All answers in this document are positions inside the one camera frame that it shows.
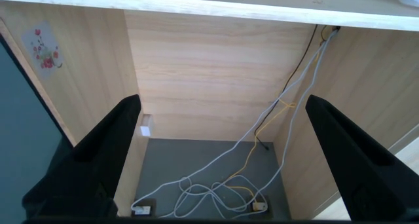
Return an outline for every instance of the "white cable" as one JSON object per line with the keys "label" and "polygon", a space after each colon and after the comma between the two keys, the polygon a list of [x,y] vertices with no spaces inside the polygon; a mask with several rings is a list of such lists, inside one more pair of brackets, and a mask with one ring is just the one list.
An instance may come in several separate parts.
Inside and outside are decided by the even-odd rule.
{"label": "white cable", "polygon": [[[216,203],[216,201],[220,204],[220,205],[222,205],[224,208],[226,208],[226,210],[231,210],[231,211],[233,211],[233,212],[243,212],[244,210],[246,210],[246,208],[247,208],[247,206],[249,205],[249,204],[251,204],[254,200],[255,200],[255,198],[256,198],[256,196],[257,195],[259,195],[259,194],[261,194],[261,191],[263,190],[263,189],[265,189],[265,188],[267,188],[271,183],[272,183],[272,181],[274,180],[274,178],[279,174],[279,172],[281,171],[281,169],[282,169],[282,167],[283,167],[283,165],[284,165],[284,162],[285,162],[285,155],[286,155],[286,153],[287,153],[287,149],[288,149],[288,145],[289,145],[289,139],[290,139],[290,137],[291,137],[291,132],[292,132],[292,125],[293,125],[293,121],[294,121],[294,118],[295,118],[295,115],[297,114],[297,111],[298,111],[298,109],[299,109],[299,107],[300,107],[300,104],[301,104],[301,102],[303,101],[303,99],[305,98],[305,96],[306,96],[306,94],[308,93],[308,91],[313,87],[313,85],[314,85],[314,82],[315,82],[315,80],[316,80],[316,75],[317,75],[317,72],[318,72],[318,68],[319,68],[319,65],[320,65],[320,63],[321,63],[321,60],[322,60],[322,58],[323,58],[323,54],[324,54],[324,52],[325,52],[325,50],[326,50],[326,48],[327,48],[327,45],[329,44],[329,41],[330,41],[330,39],[331,39],[331,37],[332,36],[334,36],[335,34],[337,33],[337,31],[334,31],[334,32],[332,32],[332,34],[329,36],[329,38],[326,40],[326,42],[323,44],[323,45],[321,45],[318,49],[317,49],[317,51],[314,53],[314,55],[312,56],[312,58],[310,59],[310,61],[309,61],[309,63],[307,64],[307,66],[305,67],[305,69],[304,69],[304,71],[301,73],[301,75],[300,75],[300,77],[293,83],[293,84],[291,84],[288,88],[286,88],[281,94],[280,94],[280,96],[274,101],[274,103],[272,103],[268,108],[266,108],[260,115],[259,115],[259,118],[257,119],[257,121],[255,122],[255,124],[244,134],[244,136],[242,137],[242,138],[240,138],[240,140],[238,140],[237,141],[237,143],[231,148],[231,149],[229,149],[229,150],[227,150],[227,151],[225,151],[224,153],[222,153],[221,155],[219,155],[217,158],[215,158],[215,159],[213,159],[210,163],[208,163],[206,166],[204,166],[203,168],[201,168],[201,169],[199,169],[199,170],[197,170],[197,171],[195,171],[194,173],[192,173],[191,175],[189,175],[189,176],[187,176],[187,177],[182,177],[181,179],[179,179],[179,180],[177,180],[177,181],[171,181],[171,182],[167,182],[167,183],[164,183],[164,184],[162,184],[162,185],[160,185],[157,189],[155,189],[153,192],[151,192],[151,193],[149,193],[149,194],[147,194],[147,195],[145,195],[145,196],[143,196],[143,197],[141,197],[141,198],[139,198],[139,199],[137,199],[136,201],[134,201],[134,203],[131,205],[131,209],[132,210],[134,210],[134,205],[137,203],[137,202],[139,202],[139,201],[141,201],[141,200],[143,200],[144,198],[147,198],[148,196],[151,196],[151,195],[153,195],[154,193],[156,193],[159,189],[161,189],[162,187],[164,187],[164,186],[166,186],[166,185],[171,185],[171,184],[174,184],[174,183],[178,183],[179,184],[179,188],[181,189],[181,191],[182,191],[182,193],[181,193],[181,195],[179,196],[179,198],[177,199],[177,202],[176,202],[176,204],[175,204],[175,208],[173,209],[173,211],[171,212],[171,213],[169,213],[169,214],[166,214],[166,215],[163,215],[163,216],[161,216],[161,217],[168,217],[168,216],[171,216],[171,215],[174,215],[175,217],[187,217],[188,215],[190,215],[193,211],[195,211],[195,209],[197,209],[197,207],[201,204],[201,202],[208,196],[208,195],[211,195],[211,197],[212,197],[212,199],[213,199],[213,202],[214,202],[214,204],[215,204],[215,207],[217,208],[217,210],[218,210],[218,212],[220,213],[220,215],[221,215],[221,217],[223,217],[223,218],[225,218],[224,217],[224,215],[221,213],[221,211],[220,211],[220,209],[219,209],[219,207],[218,207],[218,205],[217,205],[217,203]],[[201,185],[201,184],[192,184],[192,181],[191,181],[191,177],[193,176],[193,175],[196,175],[197,173],[199,173],[199,172],[201,172],[201,171],[203,171],[203,170],[205,170],[207,167],[209,167],[209,166],[211,166],[215,161],[217,161],[218,159],[220,159],[221,157],[223,157],[224,155],[226,155],[227,153],[229,153],[229,152],[231,152],[231,151],[233,151],[236,147],[237,147],[237,145],[253,130],[253,128],[257,125],[257,123],[260,121],[260,119],[262,118],[262,116],[271,108],[271,107],[273,107],[274,106],[274,104],[277,102],[277,101],[279,101],[280,100],[280,98],[289,90],[289,89],[291,89],[292,87],[294,87],[299,81],[301,81],[301,79],[305,76],[305,74],[306,74],[306,72],[308,71],[308,68],[310,67],[310,65],[311,65],[311,63],[313,62],[313,60],[314,60],[314,58],[318,55],[318,53],[319,53],[319,51],[321,51],[321,54],[320,54],[320,57],[319,57],[319,60],[318,60],[318,62],[317,62],[317,65],[316,65],[316,68],[315,68],[315,70],[314,70],[314,75],[313,75],[313,80],[312,80],[312,83],[311,83],[311,85],[306,89],[306,91],[304,91],[304,93],[303,93],[303,95],[301,96],[301,98],[300,98],[300,100],[299,100],[299,102],[298,102],[298,104],[297,104],[297,107],[296,107],[296,109],[295,109],[295,111],[294,111],[294,114],[293,114],[293,117],[291,118],[291,122],[290,122],[290,126],[289,126],[289,132],[288,132],[288,138],[287,138],[287,142],[286,142],[286,144],[285,144],[285,149],[284,149],[284,152],[283,152],[283,156],[282,156],[282,163],[281,163],[281,166],[278,168],[278,170],[276,171],[276,173],[272,176],[272,178],[270,179],[270,181],[264,186],[264,187],[262,187],[262,188],[260,188],[259,190],[256,188],[256,186],[254,186],[254,184],[252,184],[252,182],[250,182],[247,178],[245,178],[244,176],[242,176],[242,175],[236,175],[236,176],[234,176],[234,177],[230,177],[230,178],[228,178],[226,181],[224,181],[224,182],[222,182],[222,183],[219,183],[219,182],[215,182],[215,183],[213,183],[212,184],[212,186],[211,186],[211,188],[209,188],[209,187],[206,187],[205,185]],[[236,177],[242,177],[242,178],[244,178],[247,182],[249,182],[249,184],[251,184],[256,190],[257,190],[257,192],[255,193],[255,196],[249,201],[249,202],[245,202],[245,200],[244,200],[244,198],[242,197],[242,196],[240,196],[234,189],[231,189],[231,188],[229,188],[229,187],[227,187],[226,185],[225,185],[225,183],[226,182],[228,182],[228,181],[230,181],[231,179],[234,179],[234,178],[236,178]],[[182,181],[185,181],[185,180],[188,180],[189,181],[189,183],[190,183],[190,185],[189,185],[189,187],[187,187],[186,189],[183,189],[182,187],[181,187],[181,182]],[[203,193],[192,193],[191,191],[192,191],[192,188],[193,187],[201,187],[201,188],[205,188],[206,190],[208,190],[208,191],[206,191],[206,192],[203,192]],[[241,206],[239,206],[239,207],[234,207],[234,208],[231,208],[231,207],[228,207],[222,200],[221,200],[221,198],[215,193],[215,190],[217,190],[218,188],[220,188],[220,187],[226,187],[227,189],[230,189],[231,191],[233,191],[234,193],[236,193],[241,199],[242,199],[242,201],[244,202],[244,204],[243,205],[241,205]],[[189,211],[188,213],[186,213],[186,214],[184,214],[184,215],[177,215],[176,214],[176,211],[179,209],[179,207],[182,205],[182,203],[186,200],[186,198],[189,196],[189,195],[191,195],[191,196],[202,196],[202,198],[200,199],[200,201],[198,202],[198,204],[191,210],[191,211]],[[261,210],[261,211],[258,211],[258,212],[252,212],[252,213],[248,213],[248,214],[240,214],[240,215],[237,215],[237,216],[235,216],[235,217],[233,217],[233,218],[236,218],[236,217],[240,217],[240,216],[244,216],[244,215],[252,215],[252,214],[257,214],[257,213],[260,213],[260,212],[264,212],[264,210]]]}

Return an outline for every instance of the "wood grain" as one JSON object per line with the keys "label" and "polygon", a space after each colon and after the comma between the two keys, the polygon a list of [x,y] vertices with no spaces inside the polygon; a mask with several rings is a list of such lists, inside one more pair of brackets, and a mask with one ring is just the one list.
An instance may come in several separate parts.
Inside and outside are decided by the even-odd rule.
{"label": "wood grain", "polygon": [[[418,51],[419,33],[342,28],[325,53],[310,93],[331,102],[389,148],[419,122]],[[296,98],[309,85],[313,70]],[[290,119],[288,113],[274,141],[278,160]],[[282,179],[293,219],[311,219],[339,198],[303,108],[294,122]]]}
{"label": "wood grain", "polygon": [[[314,29],[211,16],[125,15],[144,113],[155,122],[154,138],[240,139],[278,97]],[[272,141],[282,119],[261,139]]]}
{"label": "wood grain", "polygon": [[[36,77],[49,108],[61,116],[58,121],[76,143],[121,99],[138,94],[121,10],[2,2],[0,17],[27,60],[21,35],[44,20],[51,26],[64,64],[47,79]],[[147,140],[134,136],[115,197],[123,215],[130,212],[126,207],[134,199],[146,146]]]}
{"label": "wood grain", "polygon": [[67,136],[68,140],[70,141],[72,146],[76,146],[77,142],[71,133],[70,129],[65,125],[64,120],[61,118],[60,113],[55,108],[54,104],[52,103],[49,95],[46,93],[44,87],[42,86],[41,82],[39,81],[38,77],[36,76],[35,72],[32,70],[32,67],[25,59],[22,50],[20,50],[18,44],[13,39],[12,34],[7,29],[6,24],[2,19],[0,19],[0,33],[5,39],[7,45],[12,50],[13,54],[15,55],[16,59],[19,61],[20,65],[24,69],[27,77],[29,77],[30,81],[37,89],[39,95],[42,97],[43,101],[45,102],[46,106],[50,109],[52,115],[57,120],[57,123],[60,125],[60,128],[63,130],[65,136]]}
{"label": "wood grain", "polygon": [[8,0],[82,7],[419,31],[419,11],[398,0]]}

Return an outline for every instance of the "floral sticker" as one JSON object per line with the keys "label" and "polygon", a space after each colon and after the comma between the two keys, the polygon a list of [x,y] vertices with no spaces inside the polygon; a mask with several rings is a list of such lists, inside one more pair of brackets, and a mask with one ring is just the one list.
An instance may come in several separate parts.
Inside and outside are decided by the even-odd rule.
{"label": "floral sticker", "polygon": [[22,40],[40,77],[47,78],[62,67],[63,58],[57,40],[46,21],[24,33]]}

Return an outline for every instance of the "black cable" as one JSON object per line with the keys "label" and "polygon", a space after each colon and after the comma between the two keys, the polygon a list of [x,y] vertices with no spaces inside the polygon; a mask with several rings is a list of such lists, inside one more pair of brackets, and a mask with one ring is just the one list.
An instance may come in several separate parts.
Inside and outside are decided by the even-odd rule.
{"label": "black cable", "polygon": [[323,31],[327,28],[327,25],[325,25],[322,29],[321,29],[321,40],[326,41],[326,39],[323,37]]}
{"label": "black cable", "polygon": [[[301,58],[301,60],[300,60],[300,62],[299,62],[299,64],[297,65],[297,67],[294,69],[294,72],[289,76],[289,78],[288,78],[288,80],[287,80],[287,82],[285,83],[285,85],[283,86],[283,89],[282,89],[282,91],[281,91],[281,94],[285,91],[285,89],[287,88],[287,86],[288,86],[288,83],[290,82],[290,80],[291,80],[291,78],[293,78],[293,76],[294,76],[294,74],[297,72],[297,70],[299,69],[299,67],[300,67],[300,65],[301,65],[301,63],[302,63],[302,61],[304,60],[304,58],[306,57],[306,54],[307,54],[307,52],[308,52],[308,49],[310,48],[310,45],[312,44],[312,41],[313,41],[313,38],[314,38],[314,34],[316,33],[316,30],[317,30],[317,27],[318,27],[318,25],[316,24],[316,26],[314,27],[314,31],[313,31],[313,34],[312,34],[312,37],[310,38],[310,41],[308,42],[308,45],[307,45],[307,48],[306,48],[306,51],[304,51],[304,54],[302,55],[302,58]],[[265,122],[265,120],[268,118],[268,116],[269,116],[269,114],[271,114],[271,112],[275,109],[275,107],[276,107],[276,105],[278,104],[278,102],[279,102],[279,100],[277,100],[276,102],[275,102],[275,104],[274,104],[274,106],[272,106],[272,108],[270,109],[270,111],[269,111],[269,113],[268,114],[266,114],[266,116],[263,118],[263,120],[262,120],[262,122],[258,125],[258,127],[255,129],[255,132],[254,132],[254,135],[256,136],[256,132],[257,132],[257,130],[262,126],[262,124]],[[266,149],[266,150],[269,150],[269,148],[256,136],[256,139],[257,139],[257,141]]]}

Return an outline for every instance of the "cable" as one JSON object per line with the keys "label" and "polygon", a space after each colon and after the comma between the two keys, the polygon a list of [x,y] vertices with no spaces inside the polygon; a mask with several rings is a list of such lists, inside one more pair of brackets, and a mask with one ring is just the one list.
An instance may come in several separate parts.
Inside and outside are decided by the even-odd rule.
{"label": "cable", "polygon": [[[285,103],[284,101],[282,101],[281,99],[280,99],[280,101],[285,105],[285,107],[283,108],[283,109],[281,109],[281,111],[279,111],[274,117],[272,117],[257,133],[256,133],[256,135],[255,135],[255,144],[254,144],[254,146],[251,148],[251,150],[250,150],[250,152],[249,152],[249,154],[247,155],[247,158],[246,158],[246,161],[245,161],[245,163],[244,163],[244,165],[243,165],[243,167],[240,169],[240,170],[238,170],[237,172],[235,172],[234,174],[232,174],[230,177],[228,177],[228,178],[231,178],[231,177],[234,177],[235,175],[237,175],[237,174],[239,174],[241,171],[243,171],[243,170],[245,170],[245,168],[246,168],[246,166],[247,166],[247,163],[249,162],[249,158],[250,158],[250,156],[251,156],[251,154],[252,154],[252,152],[255,150],[255,148],[256,148],[256,146],[257,146],[257,140],[256,140],[256,137],[257,137],[257,135],[259,135],[259,133],[261,133],[277,116],[279,116],[281,113],[283,113],[286,109],[288,109],[288,108],[295,108],[295,103],[290,103],[290,104],[288,104],[288,103]],[[246,189],[246,190],[248,190],[249,192],[250,192],[250,195],[252,196],[252,198],[255,196],[254,194],[253,194],[253,192],[250,190],[250,189],[248,189],[247,187],[242,187],[242,186],[227,186],[227,187],[230,187],[230,188],[233,188],[233,189]]]}
{"label": "cable", "polygon": [[[284,162],[285,162],[285,156],[286,156],[286,152],[287,152],[287,149],[288,149],[288,146],[289,146],[289,138],[291,137],[291,131],[292,131],[292,125],[293,125],[293,121],[294,121],[294,118],[295,118],[295,115],[297,114],[297,111],[298,111],[298,109],[299,109],[299,107],[300,107],[300,105],[301,105],[301,102],[302,102],[302,100],[304,99],[304,97],[306,96],[306,94],[307,94],[307,92],[312,88],[312,86],[314,85],[314,81],[315,81],[315,79],[316,79],[316,75],[317,75],[317,72],[318,72],[318,68],[319,68],[319,65],[320,65],[320,63],[321,63],[321,60],[322,60],[322,58],[323,58],[323,54],[324,54],[324,52],[325,52],[325,49],[327,48],[327,45],[328,45],[328,43],[329,43],[329,41],[330,41],[330,39],[331,39],[331,37],[332,36],[334,36],[335,34],[336,34],[336,32],[337,31],[334,31],[334,32],[332,32],[332,34],[329,36],[329,38],[328,38],[328,40],[323,44],[323,45],[321,45],[320,47],[319,47],[319,49],[316,51],[316,53],[314,53],[314,55],[312,56],[312,58],[310,59],[310,61],[309,61],[309,63],[308,63],[308,65],[306,66],[306,68],[304,69],[304,71],[301,73],[301,76],[294,82],[294,83],[292,83],[288,88],[286,88],[285,90],[284,90],[284,92],[282,92],[281,94],[280,94],[280,96],[274,101],[274,103],[272,104],[272,105],[270,105],[268,108],[266,108],[260,115],[259,115],[259,118],[257,119],[257,121],[255,122],[255,124],[243,135],[243,137],[242,138],[240,138],[240,140],[239,141],[237,141],[237,143],[231,148],[231,149],[229,149],[229,150],[227,150],[227,151],[225,151],[224,153],[222,153],[221,155],[219,155],[218,157],[216,157],[215,159],[213,159],[209,164],[207,164],[206,166],[204,166],[203,168],[201,168],[201,169],[199,169],[199,170],[197,170],[197,171],[195,171],[194,173],[192,173],[192,174],[190,174],[189,176],[187,176],[187,177],[182,177],[181,179],[179,179],[179,180],[177,180],[177,181],[171,181],[171,182],[167,182],[167,183],[164,183],[164,184],[162,184],[162,185],[160,185],[157,189],[155,189],[153,192],[151,192],[151,193],[149,193],[149,194],[147,194],[147,195],[145,195],[145,196],[143,196],[143,197],[141,197],[140,199],[138,199],[138,200],[136,200],[132,205],[131,205],[131,209],[132,210],[134,210],[135,211],[135,208],[134,208],[134,205],[137,203],[137,202],[139,202],[139,201],[141,201],[141,200],[143,200],[144,198],[147,198],[148,196],[150,196],[150,195],[153,195],[154,193],[156,193],[160,188],[162,188],[162,187],[164,187],[164,186],[166,186],[166,185],[170,185],[170,184],[174,184],[174,183],[178,183],[178,185],[179,185],[179,188],[181,189],[181,191],[182,191],[182,193],[181,193],[181,195],[179,196],[179,198],[177,199],[177,202],[176,202],[176,204],[175,204],[175,207],[174,207],[174,209],[173,209],[173,212],[171,212],[170,214],[167,214],[167,215],[164,215],[163,217],[168,217],[168,216],[170,216],[170,215],[174,215],[175,217],[187,217],[188,215],[190,215],[193,211],[195,211],[195,209],[197,209],[197,207],[199,206],[199,204],[201,204],[201,202],[208,196],[208,195],[211,195],[211,197],[212,197],[212,199],[213,199],[213,201],[214,201],[214,203],[215,203],[215,206],[217,207],[217,209],[218,209],[218,211],[219,211],[219,213],[220,213],[220,215],[222,216],[222,217],[224,217],[224,215],[221,213],[221,211],[219,210],[219,207],[218,207],[218,205],[217,205],[217,203],[218,204],[220,204],[220,205],[222,205],[226,210],[230,210],[230,211],[233,211],[233,212],[243,212],[244,210],[246,210],[246,208],[247,208],[247,206],[249,205],[249,204],[251,204],[254,200],[255,200],[255,197],[257,196],[257,195],[259,195],[259,194],[261,194],[261,191],[263,190],[263,189],[266,189],[271,183],[272,183],[272,181],[274,180],[274,178],[279,174],[279,172],[281,171],[281,169],[282,169],[282,167],[283,167],[283,165],[284,165]],[[291,122],[290,122],[290,127],[289,127],[289,133],[288,133],[288,138],[287,138],[287,143],[285,144],[285,149],[284,149],[284,153],[283,153],[283,157],[282,157],[282,163],[281,163],[281,166],[278,168],[278,170],[276,171],[276,173],[272,176],[272,178],[270,179],[270,181],[264,186],[264,187],[262,187],[262,188],[260,188],[260,189],[257,189],[255,186],[254,186],[254,184],[252,184],[247,178],[245,178],[244,176],[241,176],[241,175],[235,175],[234,177],[230,177],[230,178],[228,178],[228,179],[226,179],[224,182],[222,182],[222,183],[219,183],[219,182],[215,182],[215,183],[213,183],[213,185],[211,186],[211,187],[206,187],[205,185],[201,185],[201,184],[192,184],[192,181],[191,181],[191,177],[193,176],[193,175],[195,175],[195,174],[197,174],[197,173],[199,173],[199,172],[201,172],[201,171],[203,171],[203,170],[205,170],[208,166],[211,166],[215,161],[217,161],[218,159],[220,159],[222,156],[224,156],[224,155],[226,155],[227,153],[229,153],[229,152],[231,152],[232,150],[234,150],[236,147],[237,147],[237,145],[253,130],[253,128],[256,126],[256,124],[260,121],[260,119],[261,119],[261,117],[275,104],[275,103],[277,103],[279,100],[280,100],[280,98],[289,90],[289,89],[291,89],[292,87],[294,87],[298,82],[300,82],[301,81],[301,79],[306,75],[306,72],[308,71],[308,68],[310,67],[310,65],[311,65],[311,63],[313,62],[313,60],[314,60],[314,58],[317,56],[317,54],[319,53],[321,51],[321,54],[320,54],[320,57],[319,57],[319,61],[317,62],[317,65],[316,65],[316,69],[315,69],[315,71],[314,71],[314,76],[313,76],[313,80],[312,80],[312,83],[311,83],[311,85],[306,89],[306,91],[303,93],[303,95],[301,96],[301,99],[299,100],[299,102],[298,102],[298,104],[297,104],[297,107],[296,107],[296,110],[295,110],[295,112],[294,112],[294,114],[293,114],[293,117],[291,118]],[[243,199],[243,197],[241,197],[234,189],[231,189],[231,188],[229,188],[229,187],[227,187],[225,184],[228,182],[228,181],[230,181],[230,180],[232,180],[232,179],[235,179],[235,178],[239,178],[239,177],[241,177],[241,178],[243,178],[243,179],[245,179],[249,184],[251,184],[256,190],[257,190],[257,192],[255,193],[255,196],[249,201],[249,202],[245,202],[245,200]],[[190,183],[190,185],[189,185],[189,187],[187,187],[186,189],[182,189],[182,187],[181,187],[181,182],[182,181],[185,181],[185,180],[188,180],[189,181],[189,183]],[[201,188],[204,188],[204,189],[206,189],[206,190],[208,190],[208,191],[206,191],[206,192],[201,192],[201,193],[192,193],[191,191],[192,191],[192,189],[194,188],[194,187],[201,187]],[[224,187],[224,188],[227,188],[227,189],[230,189],[233,193],[235,193],[235,194],[237,194],[241,199],[242,199],[242,201],[244,202],[244,204],[243,205],[241,205],[241,206],[238,206],[238,207],[228,207],[223,201],[222,201],[222,199],[215,193],[215,191],[217,190],[217,189],[220,189],[221,187]],[[179,207],[182,205],[182,203],[186,200],[186,198],[189,196],[189,195],[191,195],[191,196],[201,196],[201,199],[200,199],[200,201],[198,202],[198,204],[191,210],[191,211],[189,211],[188,213],[186,213],[185,215],[177,215],[176,214],[176,211],[179,209]],[[266,210],[261,210],[261,211],[258,211],[258,212],[252,212],[252,213],[247,213],[247,214],[240,214],[240,215],[237,215],[237,216],[235,216],[235,217],[240,217],[240,216],[244,216],[244,215],[253,215],[253,214],[257,214],[257,213],[261,213],[261,212],[264,212],[264,211],[266,211]]]}
{"label": "cable", "polygon": [[[299,64],[297,64],[297,67],[294,69],[294,71],[290,74],[290,76],[288,77],[288,80],[287,80],[287,82],[284,84],[284,86],[283,86],[283,88],[282,88],[282,91],[281,91],[281,93],[283,93],[284,91],[285,91],[285,89],[287,88],[287,85],[288,85],[288,83],[290,82],[290,80],[291,80],[291,78],[293,78],[293,76],[294,76],[294,74],[297,72],[297,70],[299,69],[299,67],[300,67],[300,65],[301,65],[301,63],[302,63],[302,61],[304,60],[304,58],[306,57],[306,55],[307,55],[307,52],[308,52],[308,49],[310,48],[310,45],[312,44],[312,41],[313,41],[313,38],[314,38],[314,34],[316,34],[316,30],[317,30],[317,27],[318,27],[318,24],[316,24],[316,26],[314,26],[314,30],[313,30],[313,34],[312,34],[312,36],[311,36],[311,38],[310,38],[310,41],[308,42],[308,45],[307,45],[307,48],[306,48],[306,50],[304,51],[304,54],[302,55],[302,57],[301,57],[301,59],[300,59],[300,62],[299,62]],[[265,120],[269,117],[269,115],[271,114],[271,112],[275,109],[275,107],[276,107],[276,104],[277,104],[278,102],[276,102],[275,104],[274,104],[274,107],[272,107],[272,109],[269,111],[269,113],[268,114],[266,114],[266,116],[263,118],[263,120],[262,120],[262,122],[258,125],[258,127],[256,127],[256,129],[255,129],[255,132],[254,132],[254,135],[256,136],[256,131],[262,126],[262,124],[265,122]],[[269,148],[256,136],[256,139],[259,141],[259,143],[266,149],[266,150],[269,150]]]}
{"label": "cable", "polygon": [[253,150],[255,150],[255,148],[256,148],[256,145],[257,145],[257,141],[256,141],[256,137],[257,137],[257,135],[259,135],[259,133],[260,132],[262,132],[263,131],[263,129],[266,127],[266,126],[268,126],[277,116],[279,116],[282,112],[284,112],[286,109],[288,109],[288,108],[295,108],[295,103],[290,103],[290,104],[288,104],[288,103],[285,103],[285,102],[283,102],[282,100],[280,100],[283,104],[285,104],[285,107],[284,108],[282,108],[281,109],[281,111],[279,111],[274,117],[272,117],[257,133],[256,133],[256,135],[255,135],[255,145],[251,148],[251,150],[250,150],[250,153],[249,153],[249,155],[247,156],[247,158],[246,158],[246,162],[244,163],[244,165],[243,165],[243,167],[240,169],[240,170],[238,170],[236,173],[234,173],[234,174],[232,174],[230,177],[234,177],[235,175],[237,175],[237,174],[239,174],[241,171],[243,171],[245,168],[246,168],[246,166],[247,166],[247,162],[249,162],[249,158],[250,158],[250,155],[252,154],[252,152],[253,152]]}
{"label": "cable", "polygon": [[322,29],[321,29],[321,32],[320,32],[320,37],[321,37],[321,40],[322,41],[326,41],[326,39],[323,37],[323,32],[325,31],[325,29],[327,28],[327,25],[325,25]]}
{"label": "cable", "polygon": [[[297,111],[298,111],[298,109],[299,109],[299,107],[301,106],[301,102],[303,101],[303,99],[306,97],[306,95],[307,95],[307,93],[308,93],[308,91],[313,87],[313,85],[314,85],[314,82],[315,82],[315,80],[316,80],[316,76],[317,76],[317,72],[318,72],[318,69],[319,69],[319,66],[320,66],[320,63],[321,63],[321,60],[323,59],[323,54],[324,54],[324,52],[325,52],[325,50],[326,50],[326,48],[327,48],[327,45],[329,44],[329,41],[330,41],[330,39],[331,39],[331,37],[332,36],[334,36],[335,34],[336,34],[336,32],[337,31],[334,31],[334,32],[332,32],[332,34],[330,35],[330,37],[328,38],[328,40],[326,41],[326,43],[324,44],[324,45],[322,45],[320,48],[319,48],[319,50],[321,50],[322,49],[322,51],[321,51],[321,54],[320,54],[320,57],[319,57],[319,61],[317,62],[317,64],[316,64],[316,68],[315,68],[315,70],[314,70],[314,74],[313,74],[313,79],[312,79],[312,83],[310,84],[310,86],[304,91],[304,93],[302,94],[302,96],[301,96],[301,98],[300,98],[300,100],[299,100],[299,102],[298,102],[298,104],[297,104],[297,108],[296,108],[296,110],[294,111],[294,114],[293,114],[293,117],[291,118],[291,122],[290,122],[290,126],[289,126],[289,131],[288,131],[288,137],[287,137],[287,142],[286,142],[286,144],[285,144],[285,149],[284,149],[284,153],[283,153],[283,156],[282,156],[282,163],[281,163],[281,166],[278,168],[278,170],[276,171],[276,173],[272,176],[272,178],[270,179],[270,181],[264,186],[264,187],[262,187],[262,188],[260,188],[259,190],[257,190],[257,192],[255,193],[255,196],[252,198],[252,200],[250,200],[249,202],[247,202],[247,203],[245,203],[244,205],[242,205],[242,206],[238,206],[238,207],[235,207],[235,208],[230,208],[230,207],[227,207],[222,201],[221,201],[221,199],[218,197],[218,195],[215,193],[215,190],[216,189],[218,189],[218,188],[220,188],[220,187],[222,187],[222,186],[225,186],[225,183],[226,182],[228,182],[229,180],[231,180],[231,179],[234,179],[234,178],[236,178],[236,177],[243,177],[243,176],[241,176],[241,175],[237,175],[237,176],[234,176],[234,177],[230,177],[230,178],[228,178],[226,181],[224,181],[223,183],[214,183],[212,186],[211,186],[211,189],[209,189],[209,188],[207,188],[207,187],[205,187],[205,186],[202,186],[202,185],[199,185],[199,184],[195,184],[195,185],[191,185],[187,190],[183,190],[183,192],[182,192],[182,194],[181,194],[181,196],[178,198],[178,201],[176,202],[176,205],[175,205],[175,208],[174,208],[174,210],[173,210],[173,212],[172,213],[170,213],[170,214],[168,214],[168,215],[174,215],[175,217],[187,217],[188,215],[190,215],[198,206],[199,206],[199,204],[203,201],[203,199],[207,196],[207,195],[213,195],[213,202],[214,202],[214,204],[215,204],[215,206],[217,207],[217,210],[219,211],[219,213],[220,213],[220,215],[223,217],[223,218],[225,218],[224,217],[224,215],[221,213],[221,211],[219,210],[219,208],[218,208],[218,206],[217,206],[217,204],[216,204],[216,202],[215,201],[218,201],[218,203],[220,203],[221,205],[223,205],[226,209],[228,209],[228,210],[232,210],[232,211],[235,211],[235,212],[237,212],[237,211],[239,211],[239,210],[242,210],[242,208],[246,208],[247,207],[247,205],[249,205],[249,204],[251,204],[252,202],[253,202],[253,200],[255,200],[255,197],[263,190],[263,189],[266,189],[271,183],[272,183],[272,181],[274,180],[274,178],[279,174],[279,172],[281,171],[281,169],[282,169],[282,167],[283,167],[283,165],[284,165],[284,163],[285,163],[285,156],[286,156],[286,153],[287,153],[287,150],[288,150],[288,146],[289,146],[289,139],[290,139],[290,137],[291,137],[291,133],[292,133],[292,125],[293,125],[293,121],[294,121],[294,118],[295,118],[295,116],[297,115]],[[310,63],[308,64],[308,66],[309,65],[311,65],[311,63],[312,63],[312,61],[313,61],[313,59],[317,56],[317,53],[319,52],[319,50],[313,55],[313,57],[312,57],[312,59],[310,60]],[[306,73],[306,71],[308,70],[308,67],[306,67],[306,69],[303,71],[303,73],[302,73],[302,75],[305,75],[305,73]],[[206,192],[206,193],[197,193],[197,194],[194,194],[194,193],[190,193],[189,191],[194,187],[194,186],[201,186],[201,187],[203,187],[203,188],[206,188],[206,189],[208,189],[208,192]],[[181,197],[182,197],[182,195],[184,195],[184,194],[186,194],[186,195],[203,195],[203,197],[201,198],[201,200],[199,201],[199,203],[190,211],[190,212],[188,212],[187,214],[185,214],[185,215],[182,215],[182,216],[178,216],[177,214],[176,214],[176,211],[177,211],[177,209],[180,207],[180,205],[181,205],[181,203],[183,203],[183,201],[185,201],[185,199],[186,199],[186,197],[180,202],[180,205],[178,205],[179,204],[179,201],[180,201],[180,199],[181,199]],[[240,215],[237,215],[237,216],[235,216],[235,217],[238,217],[238,216],[243,216],[243,215],[252,215],[252,214],[255,214],[255,213],[260,213],[260,212],[253,212],[253,213],[248,213],[248,214],[240,214]]]}

